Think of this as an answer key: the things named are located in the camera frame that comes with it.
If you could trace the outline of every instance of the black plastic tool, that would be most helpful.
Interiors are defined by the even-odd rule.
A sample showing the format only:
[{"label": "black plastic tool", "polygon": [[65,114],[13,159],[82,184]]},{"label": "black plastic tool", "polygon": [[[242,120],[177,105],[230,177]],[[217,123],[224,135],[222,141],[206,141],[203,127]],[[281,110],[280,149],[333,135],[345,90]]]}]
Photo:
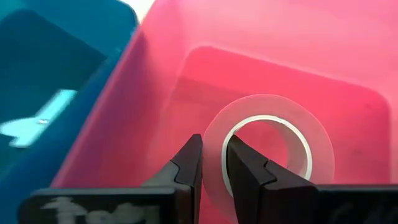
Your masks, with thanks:
[{"label": "black plastic tool", "polygon": [[227,160],[240,224],[398,223],[396,185],[315,185],[237,136],[229,141]]},{"label": "black plastic tool", "polygon": [[201,149],[194,134],[141,187],[38,190],[21,204],[19,224],[197,224]]}]

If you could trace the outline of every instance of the blue plastic bin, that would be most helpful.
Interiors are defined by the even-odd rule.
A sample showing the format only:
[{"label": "blue plastic bin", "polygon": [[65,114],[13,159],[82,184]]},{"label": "blue plastic bin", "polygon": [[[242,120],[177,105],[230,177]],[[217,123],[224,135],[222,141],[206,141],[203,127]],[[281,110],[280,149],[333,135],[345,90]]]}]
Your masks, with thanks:
[{"label": "blue plastic bin", "polygon": [[136,26],[115,0],[0,3],[1,223],[50,185]]}]

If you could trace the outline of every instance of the clear tape roll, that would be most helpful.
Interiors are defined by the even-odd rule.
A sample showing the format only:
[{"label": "clear tape roll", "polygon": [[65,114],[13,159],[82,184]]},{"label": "clear tape roll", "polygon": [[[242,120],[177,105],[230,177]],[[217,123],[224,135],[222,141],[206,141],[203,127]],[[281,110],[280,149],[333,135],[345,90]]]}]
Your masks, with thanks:
[{"label": "clear tape roll", "polygon": [[264,121],[283,135],[289,170],[316,184],[333,180],[333,148],[316,117],[281,96],[260,94],[240,98],[219,112],[203,137],[205,189],[210,200],[233,223],[237,219],[226,170],[226,147],[236,131],[254,121]]}]

